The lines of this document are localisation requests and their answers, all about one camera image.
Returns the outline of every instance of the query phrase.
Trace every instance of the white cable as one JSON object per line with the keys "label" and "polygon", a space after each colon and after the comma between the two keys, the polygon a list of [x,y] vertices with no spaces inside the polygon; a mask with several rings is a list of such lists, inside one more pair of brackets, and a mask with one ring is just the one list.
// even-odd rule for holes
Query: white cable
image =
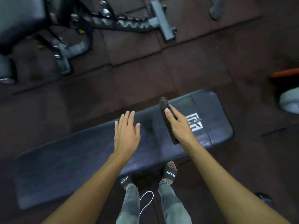
{"label": "white cable", "polygon": [[152,191],[147,191],[147,192],[145,192],[143,195],[142,195],[142,197],[145,195],[145,194],[147,194],[147,193],[152,193],[152,199],[150,200],[150,202],[141,210],[141,212],[140,212],[140,214],[139,214],[139,216],[141,215],[141,213],[143,212],[143,210],[152,202],[152,200],[154,199],[154,193],[152,192]]}

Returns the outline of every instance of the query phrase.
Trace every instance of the hand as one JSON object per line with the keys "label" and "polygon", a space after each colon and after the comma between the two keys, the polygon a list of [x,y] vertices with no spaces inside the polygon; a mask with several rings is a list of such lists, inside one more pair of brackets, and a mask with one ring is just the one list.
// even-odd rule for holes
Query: hand
{"label": "hand", "polygon": [[171,128],[175,137],[178,139],[183,149],[186,149],[188,145],[190,145],[194,141],[197,142],[197,140],[190,128],[187,118],[172,105],[170,106],[178,120],[173,117],[171,111],[168,108],[165,109],[165,115],[171,124]]}
{"label": "hand", "polygon": [[130,158],[136,151],[140,140],[140,123],[134,127],[134,115],[134,111],[127,111],[121,115],[119,122],[115,121],[114,153],[126,158]]}

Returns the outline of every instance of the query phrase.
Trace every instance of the finger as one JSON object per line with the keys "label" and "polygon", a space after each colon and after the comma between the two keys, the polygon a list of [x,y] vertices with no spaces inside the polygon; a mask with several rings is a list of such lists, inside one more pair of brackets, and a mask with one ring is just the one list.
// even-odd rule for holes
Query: finger
{"label": "finger", "polygon": [[134,116],[135,116],[135,111],[132,111],[129,115],[128,119],[128,126],[133,126],[134,124]]}
{"label": "finger", "polygon": [[170,122],[170,124],[174,124],[176,122],[176,119],[172,115],[169,108],[165,109],[165,115],[166,115],[166,118],[168,119],[168,121]]}
{"label": "finger", "polygon": [[135,126],[135,134],[137,137],[140,137],[140,128],[141,128],[141,124],[137,123]]}
{"label": "finger", "polygon": [[122,124],[122,127],[125,127],[125,126],[128,125],[129,114],[130,114],[130,112],[129,112],[129,111],[126,111],[125,116],[124,116],[124,118],[123,118],[123,124]]}
{"label": "finger", "polygon": [[114,123],[114,139],[115,139],[115,137],[117,135],[117,131],[118,131],[118,122],[115,121],[115,123]]}
{"label": "finger", "polygon": [[121,126],[122,126],[122,124],[123,124],[123,118],[124,118],[124,116],[125,116],[124,114],[121,115],[121,118],[120,118],[120,120],[118,122],[118,129],[120,129]]}
{"label": "finger", "polygon": [[185,117],[182,113],[180,113],[174,106],[169,104],[175,116],[179,119],[179,117]]}

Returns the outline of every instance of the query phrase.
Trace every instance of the black vinyl bench cushion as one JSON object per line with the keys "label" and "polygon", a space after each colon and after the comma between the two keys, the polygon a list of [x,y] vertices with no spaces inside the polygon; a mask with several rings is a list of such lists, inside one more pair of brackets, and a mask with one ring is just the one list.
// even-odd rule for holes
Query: black vinyl bench cushion
{"label": "black vinyl bench cushion", "polygon": [[[185,116],[205,147],[230,140],[234,131],[212,90],[199,90],[170,103]],[[69,195],[83,185],[114,151],[115,120],[39,146],[15,158],[17,201],[21,209]],[[120,175],[148,169],[187,154],[174,145],[159,105],[136,112],[141,139]]]}

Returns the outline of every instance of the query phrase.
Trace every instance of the gray pants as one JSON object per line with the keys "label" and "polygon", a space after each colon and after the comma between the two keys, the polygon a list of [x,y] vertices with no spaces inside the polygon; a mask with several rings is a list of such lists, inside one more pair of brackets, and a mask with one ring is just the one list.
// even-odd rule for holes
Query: gray pants
{"label": "gray pants", "polygon": [[[162,179],[158,192],[161,196],[162,210],[166,224],[192,224],[183,204],[177,198],[169,182]],[[139,192],[134,184],[127,187],[123,207],[116,224],[138,224],[140,213]]]}

